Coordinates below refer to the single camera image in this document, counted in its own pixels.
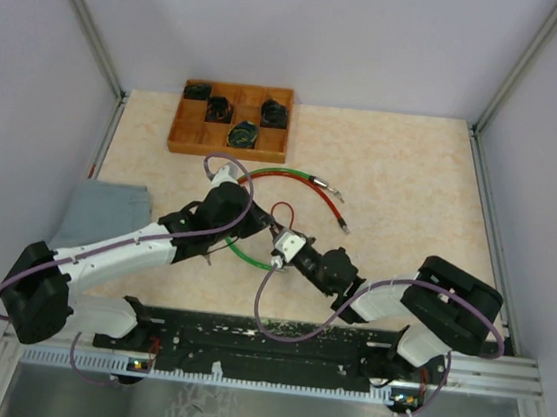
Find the blue yellow rolled tie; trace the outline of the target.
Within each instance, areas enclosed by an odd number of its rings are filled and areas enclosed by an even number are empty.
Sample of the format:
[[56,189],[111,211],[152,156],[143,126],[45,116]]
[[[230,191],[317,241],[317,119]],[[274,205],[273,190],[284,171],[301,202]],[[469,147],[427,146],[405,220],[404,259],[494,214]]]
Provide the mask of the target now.
[[259,137],[259,126],[243,120],[231,128],[227,135],[227,145],[231,148],[253,149]]

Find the black orange rolled tie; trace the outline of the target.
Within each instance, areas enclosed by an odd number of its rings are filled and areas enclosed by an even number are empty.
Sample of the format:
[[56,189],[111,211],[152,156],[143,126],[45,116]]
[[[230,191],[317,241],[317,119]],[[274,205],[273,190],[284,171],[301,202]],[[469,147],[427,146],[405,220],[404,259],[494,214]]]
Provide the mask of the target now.
[[233,105],[223,96],[211,96],[207,100],[206,122],[229,124],[233,115]]

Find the black dotted rolled tie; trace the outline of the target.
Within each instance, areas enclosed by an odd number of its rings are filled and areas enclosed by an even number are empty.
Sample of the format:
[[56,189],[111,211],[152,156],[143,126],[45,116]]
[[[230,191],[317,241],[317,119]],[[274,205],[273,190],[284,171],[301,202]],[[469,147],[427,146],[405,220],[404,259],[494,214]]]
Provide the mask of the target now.
[[289,121],[289,110],[285,105],[280,104],[275,99],[269,99],[262,103],[261,125],[265,128],[287,128]]

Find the wooden compartment tray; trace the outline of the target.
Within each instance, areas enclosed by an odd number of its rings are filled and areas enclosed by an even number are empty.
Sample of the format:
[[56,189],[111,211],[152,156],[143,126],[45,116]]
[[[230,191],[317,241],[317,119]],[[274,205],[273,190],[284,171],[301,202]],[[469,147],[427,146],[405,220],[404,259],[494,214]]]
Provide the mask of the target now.
[[[246,161],[285,162],[295,102],[294,90],[205,79],[190,79],[187,82],[211,83],[211,96],[228,98],[234,107],[233,115],[229,124],[206,122],[207,101],[188,100],[184,98],[182,90],[168,134],[167,147],[171,152],[203,156],[220,151]],[[284,130],[261,125],[261,105],[269,99],[275,99],[289,110],[289,121]],[[227,145],[229,131],[243,120],[259,126],[259,137],[253,149],[231,148]]]

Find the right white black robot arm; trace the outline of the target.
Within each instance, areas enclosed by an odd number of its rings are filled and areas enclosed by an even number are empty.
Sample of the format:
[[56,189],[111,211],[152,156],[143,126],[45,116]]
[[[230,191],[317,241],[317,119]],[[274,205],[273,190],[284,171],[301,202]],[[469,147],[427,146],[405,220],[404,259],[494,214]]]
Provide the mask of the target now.
[[440,355],[478,356],[490,334],[502,295],[459,267],[432,255],[411,275],[368,283],[343,248],[320,254],[313,239],[286,228],[271,230],[271,272],[292,266],[320,293],[333,297],[330,320],[365,324],[384,318],[417,320],[389,354],[389,369],[411,379]]

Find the green cable lock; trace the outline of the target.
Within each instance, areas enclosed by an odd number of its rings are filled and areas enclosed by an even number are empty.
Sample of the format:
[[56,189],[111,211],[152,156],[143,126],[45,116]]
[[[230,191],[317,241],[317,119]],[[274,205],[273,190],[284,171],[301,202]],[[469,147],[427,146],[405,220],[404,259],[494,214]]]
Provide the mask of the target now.
[[[340,222],[342,219],[340,212],[338,211],[337,207],[334,205],[334,202],[332,202],[331,199],[326,195],[326,192],[330,192],[329,188],[331,186],[329,185],[328,182],[324,181],[324,179],[316,177],[315,175],[312,174],[308,174],[307,172],[304,171],[298,171],[290,168],[281,168],[281,167],[275,167],[275,168],[266,167],[257,170],[252,170],[250,172],[250,176],[254,179],[260,176],[263,177],[280,176],[280,177],[289,177],[289,179],[296,179],[298,181],[301,181],[303,182],[303,184],[306,184],[308,187],[314,189],[314,191],[317,192],[318,195],[320,195],[323,198],[323,200],[326,202],[327,206],[330,208],[331,212],[333,213],[337,221]],[[254,266],[257,267],[258,269],[262,269],[266,271],[270,269],[270,266],[267,265],[266,263],[255,260],[254,258],[249,257],[249,255],[243,253],[243,251],[239,249],[238,246],[236,246],[231,242],[230,238],[227,239],[227,243],[229,244],[230,250],[236,256],[238,256],[238,258],[248,263],[250,266]]]

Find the thin red wire padlock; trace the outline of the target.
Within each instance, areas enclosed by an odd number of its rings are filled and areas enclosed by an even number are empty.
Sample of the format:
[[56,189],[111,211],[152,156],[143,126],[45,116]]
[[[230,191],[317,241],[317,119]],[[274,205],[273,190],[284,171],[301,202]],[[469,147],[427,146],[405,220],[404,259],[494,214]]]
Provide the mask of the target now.
[[269,228],[272,237],[276,237],[284,229],[289,230],[293,227],[295,211],[294,207],[287,201],[278,201],[270,208],[272,223]]

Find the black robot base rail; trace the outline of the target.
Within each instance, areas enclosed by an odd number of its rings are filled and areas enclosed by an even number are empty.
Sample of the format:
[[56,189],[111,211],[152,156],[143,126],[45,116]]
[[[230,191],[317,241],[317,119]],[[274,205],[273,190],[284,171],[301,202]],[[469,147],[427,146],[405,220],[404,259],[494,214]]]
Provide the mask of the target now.
[[413,370],[396,360],[395,332],[329,327],[300,343],[271,340],[251,318],[150,307],[135,339],[97,335],[75,346],[28,347],[31,364],[381,404],[416,410],[445,377],[444,357]]

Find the folded blue jeans cloth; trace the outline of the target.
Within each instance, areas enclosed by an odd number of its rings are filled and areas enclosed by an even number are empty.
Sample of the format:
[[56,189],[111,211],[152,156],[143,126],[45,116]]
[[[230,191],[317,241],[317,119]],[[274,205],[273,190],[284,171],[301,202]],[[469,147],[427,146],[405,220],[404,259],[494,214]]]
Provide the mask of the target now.
[[131,233],[150,223],[152,197],[146,186],[90,179],[75,191],[51,249],[92,244]]

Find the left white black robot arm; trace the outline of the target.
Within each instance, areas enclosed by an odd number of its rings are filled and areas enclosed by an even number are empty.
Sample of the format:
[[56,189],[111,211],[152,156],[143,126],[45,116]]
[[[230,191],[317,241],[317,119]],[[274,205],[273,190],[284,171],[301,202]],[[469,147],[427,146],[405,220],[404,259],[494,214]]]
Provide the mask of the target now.
[[195,201],[138,230],[85,246],[28,245],[3,281],[0,299],[17,339],[43,343],[62,332],[95,334],[113,347],[141,349],[152,334],[140,300],[94,297],[88,291],[148,268],[206,256],[226,238],[245,239],[272,216],[236,183],[224,182]]

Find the dark green rolled tie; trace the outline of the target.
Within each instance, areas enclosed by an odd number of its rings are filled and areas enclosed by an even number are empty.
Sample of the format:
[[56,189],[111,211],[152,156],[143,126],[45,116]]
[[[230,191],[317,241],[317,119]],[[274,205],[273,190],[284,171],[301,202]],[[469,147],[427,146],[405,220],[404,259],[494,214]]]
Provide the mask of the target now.
[[212,88],[211,83],[187,82],[183,88],[183,95],[187,100],[207,101],[211,96]]

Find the red cable lock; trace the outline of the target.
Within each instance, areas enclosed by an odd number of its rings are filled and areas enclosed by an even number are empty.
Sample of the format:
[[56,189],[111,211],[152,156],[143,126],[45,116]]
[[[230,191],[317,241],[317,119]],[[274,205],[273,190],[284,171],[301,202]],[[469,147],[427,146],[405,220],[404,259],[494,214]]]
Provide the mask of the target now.
[[321,178],[318,178],[316,175],[308,174],[307,172],[281,167],[262,167],[249,172],[249,175],[252,179],[258,179],[261,177],[286,178],[289,180],[294,180],[302,184],[303,186],[306,186],[322,199],[322,201],[328,207],[329,211],[334,216],[335,221],[339,225],[339,228],[342,230],[342,232],[348,235],[350,234],[350,229],[348,227],[348,224],[346,223],[346,219],[341,215],[338,207],[331,200],[330,195],[332,194],[333,197],[339,200],[342,204],[345,203],[345,201],[340,191],[331,186],[330,183],[324,181]]

